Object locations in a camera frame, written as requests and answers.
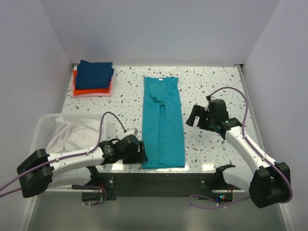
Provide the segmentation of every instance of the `folded teal shirt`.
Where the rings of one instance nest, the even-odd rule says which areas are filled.
[[[142,140],[149,161],[142,168],[185,166],[178,80],[177,77],[144,78]]]

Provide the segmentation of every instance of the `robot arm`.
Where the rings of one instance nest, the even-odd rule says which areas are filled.
[[[213,184],[231,184],[241,188],[249,193],[252,201],[259,208],[286,201],[290,193],[288,187],[271,164],[276,166],[290,182],[288,165],[286,163],[277,163],[248,134],[243,135],[242,124],[236,118],[229,118],[229,113],[223,100],[208,100],[208,108],[198,105],[193,106],[192,113],[186,124],[193,126],[195,118],[199,117],[197,126],[200,129],[219,133],[224,140],[237,150],[252,172],[252,174],[243,174],[234,165],[218,167]]]
[[[75,152],[47,154],[45,149],[36,150],[17,168],[17,173],[20,175],[35,166],[49,164],[19,179],[23,197],[38,195],[55,186],[85,185],[93,179],[91,169],[95,166],[113,164],[120,159],[124,164],[146,162],[144,145],[136,138],[137,133],[137,129],[131,129],[121,140],[102,141],[97,148]]]

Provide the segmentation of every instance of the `gray wall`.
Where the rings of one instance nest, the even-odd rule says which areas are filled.
[[[40,0],[72,62],[242,64],[279,0]]]
[[[266,151],[291,167],[290,211],[307,229],[308,1],[281,0],[244,64]]]
[[[0,185],[16,176],[29,155],[38,119],[59,112],[69,81],[69,61],[38,0],[0,4]],[[9,189],[19,187],[13,184]],[[26,199],[0,198],[0,230],[19,227]]]

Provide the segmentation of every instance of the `plastic basket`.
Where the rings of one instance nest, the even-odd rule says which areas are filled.
[[[46,149],[50,140],[54,136],[54,131],[56,128],[55,120],[58,117],[63,117],[65,120],[69,122],[73,122],[77,119],[94,119],[94,120],[101,120],[102,114],[95,113],[95,114],[49,114],[44,115],[38,121],[38,125],[35,128],[34,136],[30,146],[30,154],[32,154],[37,149]],[[107,138],[107,126],[103,126],[103,134],[102,140],[106,140]]]

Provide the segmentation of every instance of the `speckled white surface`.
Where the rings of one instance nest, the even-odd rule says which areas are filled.
[[[207,106],[206,96],[214,90],[232,86],[243,91],[240,76],[235,67],[129,67],[116,66],[113,95],[111,97],[72,98],[67,91],[62,113],[104,113],[111,111],[118,115],[126,128],[142,128],[143,77],[179,77],[178,88],[182,104],[183,123],[188,119],[194,104]],[[232,90],[222,90],[214,95],[227,104],[230,117],[240,121],[244,115],[245,104],[240,94]],[[108,138],[115,138],[122,132],[120,125],[112,116],[108,117]],[[257,143],[256,132],[250,115],[246,121],[246,131]],[[143,170],[140,164],[123,165],[120,161],[113,166],[101,166],[101,172],[180,172],[208,173],[215,168],[233,163],[244,172],[250,172],[248,165],[236,150],[218,134],[184,125],[185,168]]]

